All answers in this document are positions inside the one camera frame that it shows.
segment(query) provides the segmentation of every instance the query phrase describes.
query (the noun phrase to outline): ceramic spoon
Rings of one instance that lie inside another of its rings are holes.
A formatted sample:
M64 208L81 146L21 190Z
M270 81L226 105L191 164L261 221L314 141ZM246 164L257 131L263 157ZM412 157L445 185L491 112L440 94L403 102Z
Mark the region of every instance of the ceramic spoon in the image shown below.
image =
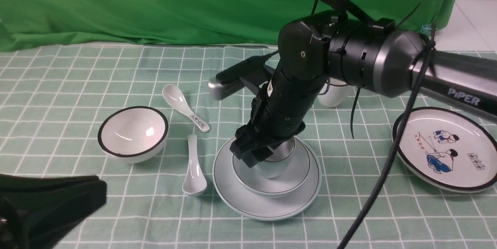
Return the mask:
M173 108L179 111L181 114L190 118L194 124L200 129L201 132L206 133L211 130L211 127L202 120L197 114L195 114L188 103L186 102L183 92L175 85L166 85L162 90L162 95L165 101Z
M183 182L183 193L187 196L196 197L204 193L207 181L200 168L197 155L197 135L188 136L188 169Z

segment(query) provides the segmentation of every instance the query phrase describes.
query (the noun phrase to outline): green cloth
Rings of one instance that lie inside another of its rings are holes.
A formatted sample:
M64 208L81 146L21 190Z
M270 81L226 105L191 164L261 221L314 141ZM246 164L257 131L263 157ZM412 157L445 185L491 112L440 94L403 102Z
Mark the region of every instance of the green cloth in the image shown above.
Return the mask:
M0 51L94 40L135 44L276 44L314 0L0 0ZM446 26L454 0L352 0L373 18Z

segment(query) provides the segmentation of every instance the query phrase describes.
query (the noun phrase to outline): table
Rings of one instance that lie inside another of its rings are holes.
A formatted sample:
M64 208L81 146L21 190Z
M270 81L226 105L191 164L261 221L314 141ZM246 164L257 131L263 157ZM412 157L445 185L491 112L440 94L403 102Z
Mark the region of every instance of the table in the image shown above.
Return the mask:
M218 149L250 117L248 90L213 101L207 81L264 48L132 45L48 46L0 54L0 173L49 177L97 174L108 184L105 207L57 249L324 249L334 248L366 201L391 145L391 128L407 95L362 91L349 131L354 92L336 109L319 103L300 138L317 153L323 183L302 214L280 222L242 218L212 185ZM491 52L471 56L497 58ZM275 66L275 56L269 65ZM176 84L211 126L202 134L172 111L162 88ZM100 150L101 122L124 107L145 105L170 122L165 149L140 164L119 164ZM415 106L444 104L420 96ZM494 137L497 126L473 118ZM208 189L183 195L186 137L198 135ZM495 187L474 195L441 191L396 159L384 190L348 249L488 249L497 238Z

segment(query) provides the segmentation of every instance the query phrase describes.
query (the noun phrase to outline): saucer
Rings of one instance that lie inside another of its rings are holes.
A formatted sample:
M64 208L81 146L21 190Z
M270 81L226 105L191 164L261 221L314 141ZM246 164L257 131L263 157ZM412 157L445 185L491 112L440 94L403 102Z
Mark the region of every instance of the saucer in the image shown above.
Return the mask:
M231 167L233 153L229 150L234 139L230 139L219 150L212 172L217 193L232 210L260 221L278 221L299 214L316 199L321 187L321 165L316 154L303 141L295 138L296 143L303 144L312 155L307 180L286 196L273 198L254 194L239 183Z
M261 196L284 196L300 187L311 170L311 156L300 141L295 141L291 162L278 177L267 179L242 160L232 157L232 168L238 181L250 192Z
M393 137L401 116L394 124ZM448 191L479 192L497 182L494 138L471 119L447 109L414 109L398 152L413 173Z

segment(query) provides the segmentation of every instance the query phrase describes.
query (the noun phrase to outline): white bowl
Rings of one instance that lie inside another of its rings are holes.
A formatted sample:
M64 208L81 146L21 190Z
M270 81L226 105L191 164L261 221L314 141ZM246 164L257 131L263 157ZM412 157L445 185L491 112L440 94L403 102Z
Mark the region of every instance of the white bowl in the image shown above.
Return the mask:
M166 117L146 106L129 107L107 118L98 130L98 144L110 157L127 164L146 161L165 146Z
M286 169L271 179L265 178L254 168L248 168L235 155L231 156L231 167L238 182L245 189L259 196L277 198L294 192L309 178L312 155L300 141L295 141L290 157L294 159Z

